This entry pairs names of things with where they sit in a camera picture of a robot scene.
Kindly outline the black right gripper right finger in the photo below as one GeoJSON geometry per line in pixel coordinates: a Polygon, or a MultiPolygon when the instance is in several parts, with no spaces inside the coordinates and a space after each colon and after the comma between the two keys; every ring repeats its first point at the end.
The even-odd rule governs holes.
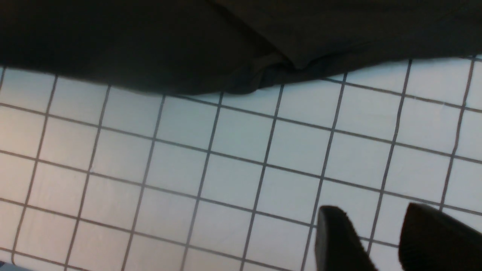
{"type": "Polygon", "coordinates": [[[442,211],[410,203],[400,235],[399,261],[405,271],[480,271],[482,236],[442,211]]]}

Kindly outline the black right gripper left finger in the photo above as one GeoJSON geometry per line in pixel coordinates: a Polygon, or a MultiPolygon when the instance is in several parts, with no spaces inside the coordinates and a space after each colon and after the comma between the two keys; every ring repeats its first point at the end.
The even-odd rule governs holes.
{"type": "Polygon", "coordinates": [[[314,245],[318,271],[375,271],[351,220],[336,206],[321,206],[314,245]]]}

